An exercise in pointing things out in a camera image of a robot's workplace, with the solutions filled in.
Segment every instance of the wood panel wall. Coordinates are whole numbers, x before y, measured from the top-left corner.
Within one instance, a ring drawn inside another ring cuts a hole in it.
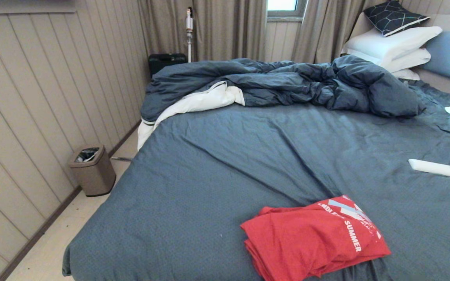
[[[83,144],[111,150],[148,82],[136,0],[77,0],[72,14],[0,14],[0,273],[77,186]]]
[[[402,6],[419,14],[450,14],[450,0],[402,0]]]
[[[275,22],[266,24],[266,62],[291,60],[296,34],[301,22]]]

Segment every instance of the black suitcase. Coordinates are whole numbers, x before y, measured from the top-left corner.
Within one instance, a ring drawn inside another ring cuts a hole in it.
[[[165,66],[174,64],[184,64],[187,62],[187,56],[183,53],[158,53],[148,56],[148,67],[150,68],[150,77]]]

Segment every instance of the white remote control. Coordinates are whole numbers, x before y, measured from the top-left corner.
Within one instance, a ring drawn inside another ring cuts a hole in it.
[[[411,168],[416,171],[425,171],[433,174],[443,174],[444,176],[450,176],[450,165],[444,165],[434,162],[428,162],[423,160],[409,159]]]

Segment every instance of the curtain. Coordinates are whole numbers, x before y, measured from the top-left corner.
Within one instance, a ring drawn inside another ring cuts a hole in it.
[[[193,8],[193,60],[264,60],[266,0],[140,0],[152,53],[187,53],[186,8]]]
[[[319,64],[339,57],[359,14],[384,0],[309,0],[293,61]]]

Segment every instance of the folded red shirt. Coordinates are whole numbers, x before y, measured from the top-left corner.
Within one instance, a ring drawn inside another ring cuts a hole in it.
[[[266,281],[301,281],[391,254],[377,227],[347,196],[306,207],[264,207],[241,228]]]

